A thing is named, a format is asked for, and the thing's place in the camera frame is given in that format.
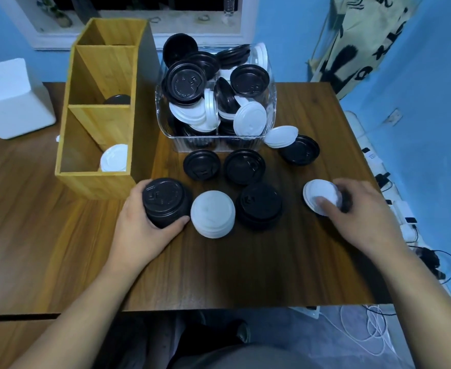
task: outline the white cable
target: white cable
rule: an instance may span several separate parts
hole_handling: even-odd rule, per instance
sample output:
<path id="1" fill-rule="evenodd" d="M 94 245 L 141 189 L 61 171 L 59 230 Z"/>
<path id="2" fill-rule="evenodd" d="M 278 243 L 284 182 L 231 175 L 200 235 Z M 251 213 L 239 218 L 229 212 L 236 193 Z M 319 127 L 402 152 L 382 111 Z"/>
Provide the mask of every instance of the white cable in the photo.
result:
<path id="1" fill-rule="evenodd" d="M 366 325 L 366 327 L 367 327 L 367 333 L 369 334 L 369 337 L 364 338 L 364 339 L 358 339 L 348 332 L 348 330 L 345 327 L 344 320 L 343 320 L 343 315 L 342 315 L 343 308 L 344 308 L 344 306 L 342 305 L 339 310 L 340 322 L 342 323 L 343 330 L 340 329 L 338 326 L 336 326 L 325 314 L 323 314 L 322 312 L 320 312 L 319 314 L 321 316 L 323 316 L 324 318 L 326 318 L 328 320 L 328 322 L 335 329 L 337 329 L 341 333 L 345 334 L 349 339 L 351 339 L 353 342 L 355 342 L 358 346 L 360 346 L 367 353 L 369 353 L 373 356 L 381 356 L 384 353 L 384 349 L 386 348 L 386 346 L 388 346 L 389 349 L 395 354 L 395 356 L 399 360 L 401 360 L 400 357 L 396 354 L 395 350 L 393 349 L 391 342 L 387 341 L 384 337 L 384 335 L 388 332 L 388 323 L 386 321 L 386 316 L 376 313 L 376 312 L 382 313 L 381 308 L 379 308 L 379 305 L 367 306 L 367 310 L 366 310 L 367 325 Z M 374 329 L 374 331 L 372 333 L 370 332 L 370 329 L 371 329 L 370 326 L 372 326 L 372 328 Z M 364 347 L 363 345 L 360 344 L 361 342 L 366 342 L 371 339 L 382 340 L 382 350 L 380 352 L 378 352 L 378 353 L 370 352 L 366 347 Z"/>

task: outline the wooden box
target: wooden box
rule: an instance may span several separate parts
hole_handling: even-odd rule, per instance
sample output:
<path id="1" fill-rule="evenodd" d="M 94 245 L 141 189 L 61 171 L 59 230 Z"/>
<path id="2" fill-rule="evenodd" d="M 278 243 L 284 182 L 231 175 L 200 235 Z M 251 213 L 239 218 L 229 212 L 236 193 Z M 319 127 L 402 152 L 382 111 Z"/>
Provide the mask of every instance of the wooden box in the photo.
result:
<path id="1" fill-rule="evenodd" d="M 158 73 L 146 20 L 89 21 L 70 55 L 55 170 L 63 183 L 89 199 L 123 199 L 150 178 L 160 132 Z M 130 105 L 103 104 L 116 94 L 130 95 Z M 126 172 L 101 172 L 102 153 L 119 143 L 128 144 Z"/>

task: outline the person's left hand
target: person's left hand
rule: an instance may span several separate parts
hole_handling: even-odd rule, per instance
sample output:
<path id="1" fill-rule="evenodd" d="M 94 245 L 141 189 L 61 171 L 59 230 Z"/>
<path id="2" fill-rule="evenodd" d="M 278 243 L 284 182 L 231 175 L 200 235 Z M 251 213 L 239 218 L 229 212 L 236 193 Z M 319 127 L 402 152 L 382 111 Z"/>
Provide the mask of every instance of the person's left hand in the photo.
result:
<path id="1" fill-rule="evenodd" d="M 151 180 L 143 180 L 136 184 L 124 202 L 106 262 L 108 269 L 134 278 L 189 221 L 188 216 L 183 216 L 164 229 L 158 229 L 151 223 L 142 201 L 142 192 L 149 182 Z"/>

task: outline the forearm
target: forearm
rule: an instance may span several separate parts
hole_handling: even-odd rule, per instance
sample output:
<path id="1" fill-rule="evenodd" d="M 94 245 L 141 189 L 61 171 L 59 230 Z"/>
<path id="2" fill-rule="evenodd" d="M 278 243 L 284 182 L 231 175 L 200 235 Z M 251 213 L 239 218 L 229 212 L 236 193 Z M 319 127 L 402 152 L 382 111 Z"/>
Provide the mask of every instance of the forearm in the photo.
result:
<path id="1" fill-rule="evenodd" d="M 133 282 L 132 276 L 103 268 L 11 369 L 89 368 Z"/>
<path id="2" fill-rule="evenodd" d="M 375 263 L 388 284 L 415 363 L 451 367 L 451 297 L 410 250 Z"/>

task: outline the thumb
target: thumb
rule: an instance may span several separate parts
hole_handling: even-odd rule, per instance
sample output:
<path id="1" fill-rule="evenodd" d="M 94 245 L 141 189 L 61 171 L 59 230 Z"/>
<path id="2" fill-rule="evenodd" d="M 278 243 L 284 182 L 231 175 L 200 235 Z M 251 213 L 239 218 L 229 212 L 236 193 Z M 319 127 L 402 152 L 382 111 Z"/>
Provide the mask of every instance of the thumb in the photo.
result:
<path id="1" fill-rule="evenodd" d="M 173 222 L 171 225 L 166 226 L 164 229 L 162 229 L 162 233 L 165 235 L 167 242 L 171 242 L 171 240 L 177 236 L 185 225 L 189 221 L 189 216 L 183 216 L 177 219 L 175 222 Z"/>
<path id="2" fill-rule="evenodd" d="M 315 201 L 323 209 L 323 211 L 326 212 L 328 217 L 335 225 L 337 225 L 338 223 L 340 223 L 341 220 L 343 220 L 345 214 L 341 212 L 337 206 L 328 201 L 326 198 L 316 197 Z"/>

